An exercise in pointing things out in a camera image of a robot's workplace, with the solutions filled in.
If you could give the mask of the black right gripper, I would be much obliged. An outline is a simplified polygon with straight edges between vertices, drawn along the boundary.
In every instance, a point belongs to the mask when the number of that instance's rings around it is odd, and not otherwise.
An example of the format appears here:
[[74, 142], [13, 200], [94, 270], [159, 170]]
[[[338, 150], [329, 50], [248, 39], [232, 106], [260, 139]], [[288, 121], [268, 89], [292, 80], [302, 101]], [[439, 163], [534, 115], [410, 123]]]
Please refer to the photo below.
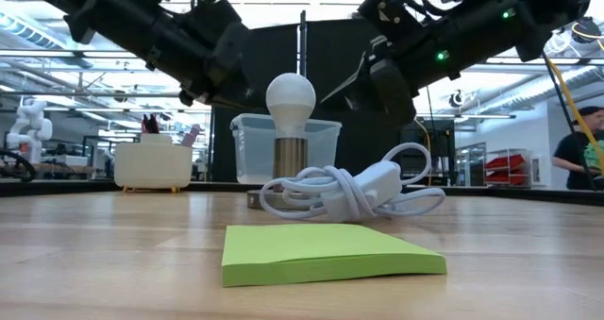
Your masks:
[[371, 41], [370, 73], [367, 60], [363, 53], [356, 72], [323, 99], [324, 108], [377, 110], [379, 98], [392, 123], [405, 126], [416, 116], [413, 98], [418, 91], [455, 73], [446, 50], [420, 47], [400, 52], [385, 36]]

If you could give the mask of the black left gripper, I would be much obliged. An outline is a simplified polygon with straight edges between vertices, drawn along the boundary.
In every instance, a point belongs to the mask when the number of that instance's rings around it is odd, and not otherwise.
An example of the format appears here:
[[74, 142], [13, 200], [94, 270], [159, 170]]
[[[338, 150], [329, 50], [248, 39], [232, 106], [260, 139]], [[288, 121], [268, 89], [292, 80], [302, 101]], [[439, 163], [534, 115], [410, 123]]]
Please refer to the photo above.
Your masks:
[[194, 101], [235, 109], [265, 109], [265, 94], [253, 88], [243, 72], [242, 55], [249, 29], [241, 22], [226, 27], [213, 50], [180, 81], [180, 102]]

